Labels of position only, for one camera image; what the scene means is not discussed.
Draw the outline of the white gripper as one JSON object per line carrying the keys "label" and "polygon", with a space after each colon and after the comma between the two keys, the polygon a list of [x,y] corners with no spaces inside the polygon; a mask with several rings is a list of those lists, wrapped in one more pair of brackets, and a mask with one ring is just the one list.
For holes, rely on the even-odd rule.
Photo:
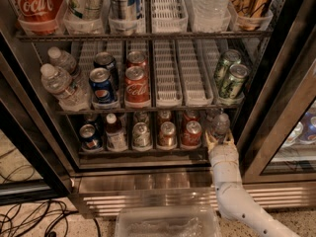
{"label": "white gripper", "polygon": [[218,144],[218,140],[208,131],[205,133],[205,141],[215,188],[219,189],[223,184],[228,183],[241,185],[239,154],[231,130],[227,131],[223,144]]}

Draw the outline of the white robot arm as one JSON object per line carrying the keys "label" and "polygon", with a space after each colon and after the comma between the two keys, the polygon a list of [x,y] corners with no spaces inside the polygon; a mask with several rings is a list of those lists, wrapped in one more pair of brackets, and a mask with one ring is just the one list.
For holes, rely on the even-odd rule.
{"label": "white robot arm", "polygon": [[206,132],[205,141],[220,214],[228,220],[243,222],[261,237],[299,237],[268,214],[244,189],[231,131],[222,143]]}

